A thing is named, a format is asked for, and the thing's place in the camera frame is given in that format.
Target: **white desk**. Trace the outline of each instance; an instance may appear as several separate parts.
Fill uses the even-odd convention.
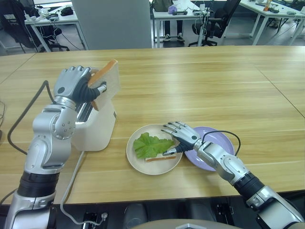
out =
[[[59,20],[55,21],[55,25],[75,24],[78,36],[79,36],[79,38],[80,38],[84,48],[88,50],[89,48],[88,48],[87,42],[86,42],[86,40],[84,38],[84,35],[83,35],[82,31],[81,31],[81,27],[80,27],[80,24],[78,22],[78,19],[77,19],[77,16],[75,14],[75,11],[73,11],[72,15],[61,16],[60,10],[64,9],[65,7],[66,6],[62,6],[62,7],[59,7],[57,9],[53,10],[53,11],[50,11],[50,13],[56,13],[59,10],[59,12],[57,12]],[[46,18],[44,18],[44,19],[40,18],[39,21],[28,21],[28,20],[25,20],[24,22],[25,22],[26,25],[30,25],[32,27],[32,29],[34,30],[36,36],[38,37],[38,39],[42,43],[42,45],[45,48],[45,50],[47,52],[51,52],[51,50],[49,49],[47,43],[44,41],[41,33],[37,29],[38,26],[51,25],[51,22],[48,19],[46,19]]]
[[[174,1],[174,5],[177,7],[178,11],[187,11],[186,15],[172,15],[168,12],[156,12],[153,10],[153,38],[154,29],[157,27],[157,48],[160,48],[160,22],[161,21],[176,21],[176,20],[195,20],[199,19],[199,16],[193,15],[193,10],[199,10],[199,7],[193,4],[189,0],[177,0]]]
[[[264,8],[262,6],[256,5],[256,3],[257,3],[256,1],[249,1],[249,0],[241,0],[240,3],[239,3],[241,6],[243,6],[243,7],[245,7],[245,8],[247,8],[247,9],[249,9],[249,10],[251,10],[251,11],[253,11],[253,12],[258,14],[257,18],[256,18],[256,21],[255,21],[255,24],[254,24],[254,27],[252,29],[252,32],[249,34],[250,37],[253,36],[260,17],[261,16],[264,17],[263,23],[262,23],[262,25],[261,25],[261,27],[260,27],[260,29],[259,29],[259,31],[258,31],[258,33],[257,33],[257,35],[255,37],[255,39],[254,39],[252,45],[256,45],[257,44],[257,42],[258,42],[260,36],[262,35],[262,32],[263,32],[263,30],[265,28],[265,25],[266,25],[266,23],[267,23],[269,18],[301,19],[299,25],[297,26],[297,28],[296,28],[296,30],[294,32],[293,37],[289,41],[288,45],[291,45],[295,41],[296,37],[301,33],[301,31],[303,29],[303,26],[305,24],[305,15],[301,14],[300,11],[298,11],[298,10],[294,10],[292,8],[289,8],[287,6],[284,6],[284,5],[281,5],[279,3],[275,3],[275,2],[274,2],[274,4],[278,5],[277,7],[275,7],[275,9],[279,9],[280,11],[278,13],[272,13],[270,11],[266,11],[265,12],[265,11],[263,11]],[[288,11],[293,11],[293,12],[296,13],[296,15],[288,15],[287,14]]]

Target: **gray partition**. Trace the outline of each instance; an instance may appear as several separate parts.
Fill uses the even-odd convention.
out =
[[[151,48],[148,0],[72,0],[90,50]]]

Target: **bottle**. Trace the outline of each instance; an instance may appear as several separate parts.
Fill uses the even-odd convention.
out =
[[[269,10],[269,6],[272,0],[267,0],[264,11],[268,11]]]

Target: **sandwich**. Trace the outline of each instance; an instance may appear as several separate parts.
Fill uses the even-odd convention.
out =
[[[146,162],[175,159],[176,155],[163,156],[162,153],[174,145],[173,140],[159,139],[149,136],[149,133],[141,136],[133,142],[133,149],[137,158],[145,159]]]

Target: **person's legs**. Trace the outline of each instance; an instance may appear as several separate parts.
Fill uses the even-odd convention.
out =
[[[180,42],[184,41],[184,38],[182,36],[182,20],[177,21],[177,40]]]
[[[164,34],[171,35],[171,21],[164,21]]]
[[[163,41],[169,42],[171,40],[171,22],[170,21],[164,22],[164,33],[165,33],[165,38],[163,39]]]
[[[182,23],[183,23],[183,20],[177,21],[177,35],[182,33]]]

